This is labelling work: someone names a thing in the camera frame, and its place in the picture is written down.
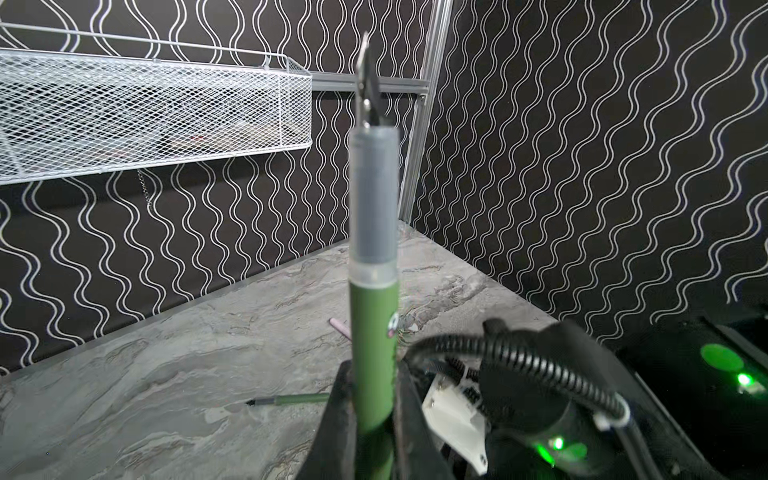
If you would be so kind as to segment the pink pen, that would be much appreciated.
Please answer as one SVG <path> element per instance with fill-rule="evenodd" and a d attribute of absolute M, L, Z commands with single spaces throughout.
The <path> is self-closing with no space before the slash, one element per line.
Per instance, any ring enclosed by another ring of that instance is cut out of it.
<path fill-rule="evenodd" d="M 345 337 L 348 340 L 352 340 L 352 334 L 349 327 L 342 321 L 336 319 L 336 318 L 330 318 L 328 320 L 329 325 L 335 329 L 338 333 L 340 333 L 343 337 Z"/>

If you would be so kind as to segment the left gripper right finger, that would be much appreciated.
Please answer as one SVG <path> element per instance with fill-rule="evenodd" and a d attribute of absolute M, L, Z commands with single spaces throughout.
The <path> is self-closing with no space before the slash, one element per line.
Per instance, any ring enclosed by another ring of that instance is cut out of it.
<path fill-rule="evenodd" d="M 395 479 L 454 479 L 435 446 L 422 402 L 404 362 L 397 364 L 392 433 Z"/>

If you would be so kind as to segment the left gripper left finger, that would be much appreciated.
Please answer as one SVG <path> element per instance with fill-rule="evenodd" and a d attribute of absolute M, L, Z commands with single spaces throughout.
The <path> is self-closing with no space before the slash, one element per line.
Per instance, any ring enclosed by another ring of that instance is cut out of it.
<path fill-rule="evenodd" d="M 337 371 L 320 425 L 296 478 L 353 479 L 357 419 L 353 405 L 352 361 Z"/>

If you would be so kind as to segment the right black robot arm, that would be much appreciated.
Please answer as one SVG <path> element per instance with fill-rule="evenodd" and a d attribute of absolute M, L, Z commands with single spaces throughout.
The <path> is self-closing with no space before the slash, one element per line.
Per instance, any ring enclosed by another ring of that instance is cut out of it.
<path fill-rule="evenodd" d="M 767 309 L 730 305 L 611 350 L 562 321 L 418 341 L 413 372 L 473 383 L 489 479 L 763 479 Z"/>

